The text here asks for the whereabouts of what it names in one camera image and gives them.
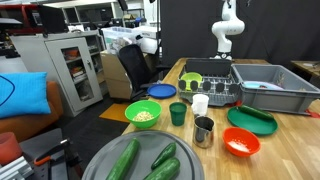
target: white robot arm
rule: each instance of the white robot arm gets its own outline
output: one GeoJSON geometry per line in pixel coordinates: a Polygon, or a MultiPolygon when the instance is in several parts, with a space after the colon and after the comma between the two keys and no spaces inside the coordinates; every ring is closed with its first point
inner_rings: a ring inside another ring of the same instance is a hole
{"type": "Polygon", "coordinates": [[[237,35],[243,32],[244,22],[238,19],[236,15],[236,0],[225,1],[222,7],[222,20],[212,25],[212,33],[218,39],[218,52],[213,59],[228,59],[231,57],[232,42],[226,38],[226,35],[237,35]]]}

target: chair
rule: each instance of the chair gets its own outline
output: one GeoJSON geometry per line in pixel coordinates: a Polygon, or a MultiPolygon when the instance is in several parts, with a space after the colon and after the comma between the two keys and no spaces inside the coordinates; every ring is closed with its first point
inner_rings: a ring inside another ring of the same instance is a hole
{"type": "Polygon", "coordinates": [[[140,47],[136,44],[130,44],[121,48],[118,52],[118,58],[131,81],[131,100],[133,101],[137,101],[146,95],[146,90],[152,85],[152,79],[156,75],[171,68],[169,66],[158,65],[156,66],[156,71],[151,72],[140,47]]]}

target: wooden table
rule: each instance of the wooden table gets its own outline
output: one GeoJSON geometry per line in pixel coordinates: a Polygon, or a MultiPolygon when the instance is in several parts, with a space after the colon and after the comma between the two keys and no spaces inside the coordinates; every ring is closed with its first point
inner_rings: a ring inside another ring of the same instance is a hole
{"type": "Polygon", "coordinates": [[[320,88],[320,61],[291,61],[291,63],[294,67],[311,75],[309,82],[320,88]]]}
{"type": "MultiPolygon", "coordinates": [[[[178,88],[178,75],[186,59],[180,59],[163,80],[178,88]]],[[[263,60],[236,60],[235,63],[267,63],[263,60]]],[[[226,150],[223,131],[231,127],[227,111],[230,107],[209,107],[208,116],[215,122],[214,145],[201,149],[192,142],[193,113],[190,103],[175,95],[158,100],[162,113],[156,125],[150,129],[166,131],[186,141],[199,156],[205,179],[320,179],[320,119],[303,115],[272,113],[279,129],[270,136],[259,137],[261,149],[248,158],[234,156],[226,150]],[[169,105],[182,101],[187,104],[185,124],[180,127],[171,123],[169,105]]],[[[310,105],[310,110],[320,112],[320,100],[310,105]]],[[[130,124],[124,134],[139,131],[130,124]]]]}
{"type": "Polygon", "coordinates": [[[299,68],[300,70],[307,72],[308,74],[312,76],[320,76],[320,61],[291,61],[291,63],[299,68]],[[319,63],[316,67],[310,67],[306,64],[316,64],[319,63]]]}

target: cucumber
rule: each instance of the cucumber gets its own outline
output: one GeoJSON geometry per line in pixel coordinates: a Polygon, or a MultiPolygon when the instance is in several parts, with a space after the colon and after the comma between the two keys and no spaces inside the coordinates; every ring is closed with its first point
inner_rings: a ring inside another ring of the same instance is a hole
{"type": "Polygon", "coordinates": [[[176,153],[176,143],[170,143],[168,144],[162,151],[161,153],[158,155],[158,157],[156,158],[156,160],[152,163],[151,165],[151,169],[154,170],[156,167],[158,167],[160,164],[162,164],[164,161],[166,161],[167,159],[171,158],[174,156],[174,154],[176,153]]]}
{"type": "Polygon", "coordinates": [[[262,111],[260,109],[256,109],[256,108],[253,108],[253,107],[249,107],[249,106],[246,106],[246,105],[241,105],[241,106],[238,106],[238,109],[241,111],[241,112],[244,112],[246,114],[250,114],[254,117],[257,117],[257,118],[260,118],[260,119],[274,119],[273,115],[266,112],[266,111],[262,111]]]}
{"type": "Polygon", "coordinates": [[[133,138],[113,165],[106,180],[123,180],[140,148],[140,143],[133,138]]]}
{"type": "Polygon", "coordinates": [[[172,157],[160,164],[160,166],[148,174],[144,180],[169,180],[176,175],[179,169],[179,159],[172,157]]]}

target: orange chair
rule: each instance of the orange chair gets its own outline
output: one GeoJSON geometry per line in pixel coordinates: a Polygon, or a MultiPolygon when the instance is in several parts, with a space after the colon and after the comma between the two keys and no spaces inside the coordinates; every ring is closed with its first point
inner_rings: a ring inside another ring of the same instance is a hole
{"type": "Polygon", "coordinates": [[[47,82],[47,100],[51,114],[22,115],[0,119],[0,133],[13,132],[18,142],[21,142],[56,122],[63,114],[63,108],[58,84],[54,81],[47,82]]]}

